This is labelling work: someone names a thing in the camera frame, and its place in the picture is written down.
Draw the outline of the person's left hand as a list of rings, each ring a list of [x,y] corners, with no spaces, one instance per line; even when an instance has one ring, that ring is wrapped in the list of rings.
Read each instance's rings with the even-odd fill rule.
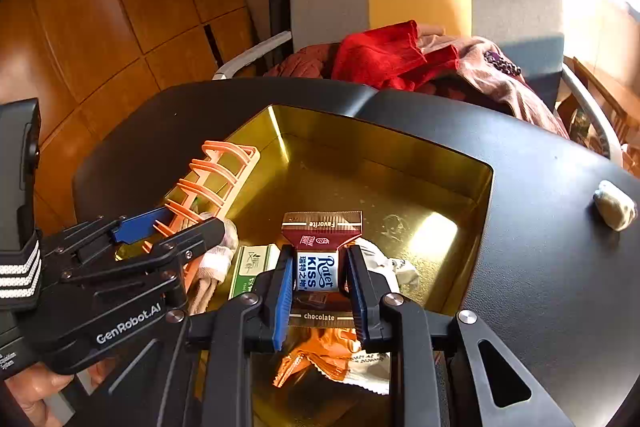
[[[62,391],[72,380],[72,375],[60,375],[44,364],[36,363],[4,383],[32,425],[60,427],[62,421],[55,416],[46,399]]]

